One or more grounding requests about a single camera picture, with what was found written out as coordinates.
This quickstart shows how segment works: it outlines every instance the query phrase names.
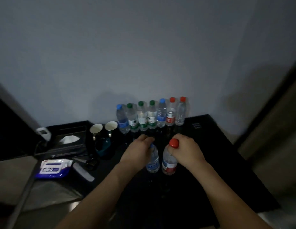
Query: table top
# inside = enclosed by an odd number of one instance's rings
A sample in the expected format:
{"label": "table top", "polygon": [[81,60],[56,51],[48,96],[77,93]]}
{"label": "table top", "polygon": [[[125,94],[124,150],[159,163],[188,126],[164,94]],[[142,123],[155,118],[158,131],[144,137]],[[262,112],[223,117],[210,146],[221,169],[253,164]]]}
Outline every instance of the table top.
{"label": "table top", "polygon": [[[220,177],[255,211],[264,212],[278,208],[248,163],[241,157],[221,132],[210,115],[186,118],[183,126],[172,126],[145,132],[120,135],[111,156],[100,159],[91,183],[85,181],[73,169],[62,179],[65,185],[86,196],[119,162],[127,145],[141,133],[155,137],[160,162],[163,150],[176,133],[192,137],[200,146],[206,160]],[[89,153],[95,153],[94,142],[88,139]],[[144,168],[127,185],[116,205],[116,215],[110,222],[112,228],[200,228],[218,226],[208,198],[192,174],[178,164],[176,173],[166,176],[161,169],[151,174]]]}

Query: person's left arm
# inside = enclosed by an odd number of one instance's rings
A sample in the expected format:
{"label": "person's left arm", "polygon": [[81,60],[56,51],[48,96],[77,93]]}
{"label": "person's left arm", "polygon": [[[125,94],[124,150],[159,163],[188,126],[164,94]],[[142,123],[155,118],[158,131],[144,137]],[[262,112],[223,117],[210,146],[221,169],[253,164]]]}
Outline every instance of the person's left arm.
{"label": "person's left arm", "polygon": [[132,142],[108,176],[57,225],[56,229],[105,227],[125,186],[149,162],[149,146],[153,141],[153,137],[141,135]]}

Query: person's right arm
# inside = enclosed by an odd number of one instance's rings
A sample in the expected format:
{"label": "person's right arm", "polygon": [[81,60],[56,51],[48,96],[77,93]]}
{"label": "person's right arm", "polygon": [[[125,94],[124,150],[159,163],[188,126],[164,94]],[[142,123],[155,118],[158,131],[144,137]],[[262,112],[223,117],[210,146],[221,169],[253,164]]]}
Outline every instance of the person's right arm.
{"label": "person's right arm", "polygon": [[182,134],[179,147],[168,146],[168,151],[185,166],[200,182],[213,207],[222,229],[271,229],[217,174],[206,162],[198,144]]}

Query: plastic bottle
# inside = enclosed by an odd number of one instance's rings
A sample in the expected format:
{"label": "plastic bottle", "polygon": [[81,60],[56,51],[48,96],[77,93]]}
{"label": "plastic bottle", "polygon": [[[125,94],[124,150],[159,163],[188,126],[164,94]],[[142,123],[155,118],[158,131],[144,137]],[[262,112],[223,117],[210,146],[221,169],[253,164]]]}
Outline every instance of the plastic bottle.
{"label": "plastic bottle", "polygon": [[133,104],[127,104],[127,118],[130,126],[131,132],[138,131],[138,121],[137,121],[137,114],[133,108]]}
{"label": "plastic bottle", "polygon": [[144,102],[140,101],[137,108],[137,116],[139,123],[139,130],[146,131],[148,129],[147,111],[144,106]]}
{"label": "plastic bottle", "polygon": [[159,153],[158,149],[154,144],[150,144],[149,148],[151,155],[150,155],[150,161],[146,165],[146,169],[149,173],[156,173],[160,169],[160,162],[159,162]]}
{"label": "plastic bottle", "polygon": [[173,126],[175,124],[175,119],[176,119],[175,100],[176,99],[174,97],[170,98],[170,104],[167,109],[167,117],[166,117],[167,126]]}
{"label": "plastic bottle", "polygon": [[[169,141],[169,146],[176,149],[179,147],[179,141],[176,138],[172,138]],[[177,159],[168,152],[168,145],[167,145],[163,153],[163,162],[162,162],[163,173],[166,175],[173,175],[177,169],[177,164],[178,164]]]}
{"label": "plastic bottle", "polygon": [[185,120],[185,112],[186,112],[186,97],[182,96],[180,98],[180,103],[178,105],[177,114],[176,114],[176,125],[183,125]]}
{"label": "plastic bottle", "polygon": [[148,107],[148,127],[150,129],[157,128],[157,109],[155,108],[154,100],[150,100],[150,106]]}
{"label": "plastic bottle", "polygon": [[127,134],[130,131],[128,118],[123,110],[121,104],[116,105],[116,116],[118,120],[118,128],[123,134]]}
{"label": "plastic bottle", "polygon": [[167,109],[166,109],[166,103],[165,99],[160,99],[159,107],[158,107],[158,127],[162,128],[165,126],[166,122],[166,115],[167,115]]}

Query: person's left hand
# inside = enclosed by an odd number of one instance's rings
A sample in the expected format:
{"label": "person's left hand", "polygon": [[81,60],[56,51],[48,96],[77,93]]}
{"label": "person's left hand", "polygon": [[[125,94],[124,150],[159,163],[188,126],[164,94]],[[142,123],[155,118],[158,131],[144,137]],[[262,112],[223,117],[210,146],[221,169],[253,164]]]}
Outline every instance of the person's left hand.
{"label": "person's left hand", "polygon": [[119,163],[128,163],[136,171],[140,171],[150,160],[149,147],[152,142],[153,137],[142,134],[129,145]]}

